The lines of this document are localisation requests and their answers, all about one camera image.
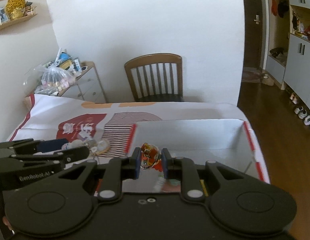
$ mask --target door handle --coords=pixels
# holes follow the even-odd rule
[[[259,23],[260,23],[260,17],[259,17],[259,15],[256,14],[256,20],[254,20],[254,22],[256,22],[256,24],[259,24]]]

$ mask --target human hand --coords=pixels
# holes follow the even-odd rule
[[[11,224],[9,223],[7,217],[3,217],[3,223],[8,227],[9,230],[13,230]]]

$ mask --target door frame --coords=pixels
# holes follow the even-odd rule
[[[261,0],[261,3],[263,13],[263,31],[259,68],[265,70],[269,50],[269,2],[268,0]]]

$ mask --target yellow pineapple decoration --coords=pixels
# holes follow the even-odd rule
[[[25,12],[25,0],[8,0],[6,4],[6,13],[11,20],[23,17]]]

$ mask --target photo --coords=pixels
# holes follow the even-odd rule
[[[5,13],[5,8],[4,7],[0,7],[0,25],[2,23],[8,22],[9,18],[7,16],[7,14]]]

